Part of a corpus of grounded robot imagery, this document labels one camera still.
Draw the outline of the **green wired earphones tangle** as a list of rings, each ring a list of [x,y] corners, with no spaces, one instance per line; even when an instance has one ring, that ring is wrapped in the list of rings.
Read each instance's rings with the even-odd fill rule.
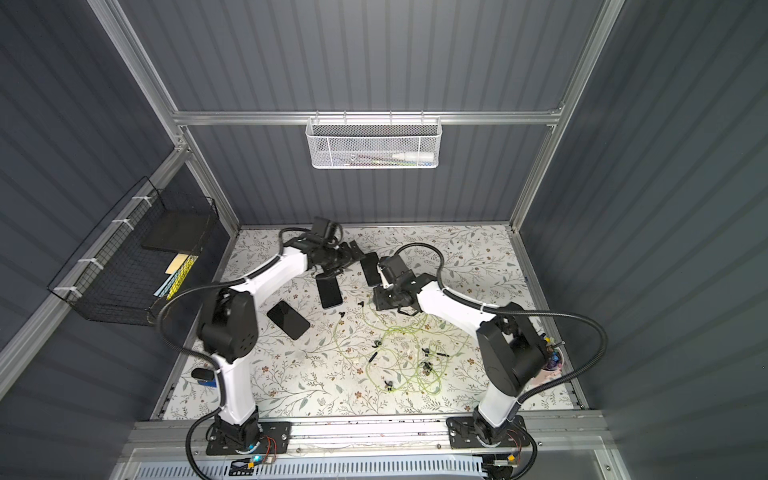
[[[377,312],[360,302],[341,315],[330,341],[360,388],[436,397],[482,366],[470,336],[434,315]]]

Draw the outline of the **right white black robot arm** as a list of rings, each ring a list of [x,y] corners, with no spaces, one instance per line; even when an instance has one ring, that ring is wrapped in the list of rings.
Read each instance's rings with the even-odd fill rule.
[[[445,320],[474,337],[488,388],[473,413],[474,431],[487,444],[500,441],[525,402],[525,388],[549,361],[545,339],[515,303],[502,308],[481,303],[438,284],[429,274],[408,273],[373,287],[377,310],[412,309]]]

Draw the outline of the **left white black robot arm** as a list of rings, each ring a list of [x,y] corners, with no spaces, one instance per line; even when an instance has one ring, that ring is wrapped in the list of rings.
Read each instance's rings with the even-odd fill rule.
[[[218,418],[241,427],[257,410],[249,359],[259,335],[257,308],[283,285],[314,267],[322,270],[323,279],[333,278],[364,257],[354,241],[330,246],[296,237],[256,270],[204,296],[197,337],[213,359],[221,394]]]

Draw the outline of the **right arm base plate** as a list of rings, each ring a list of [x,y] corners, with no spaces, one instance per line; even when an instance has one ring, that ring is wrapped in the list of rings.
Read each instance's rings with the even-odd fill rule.
[[[500,427],[493,427],[478,415],[453,416],[446,419],[449,443],[452,449],[528,447],[531,441],[523,429],[525,421],[516,415]]]

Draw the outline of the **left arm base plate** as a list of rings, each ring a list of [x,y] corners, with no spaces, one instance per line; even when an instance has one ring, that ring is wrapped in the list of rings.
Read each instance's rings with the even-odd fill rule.
[[[255,453],[284,454],[288,450],[293,424],[290,422],[256,422],[232,425],[215,417],[206,431],[206,454],[224,456]]]

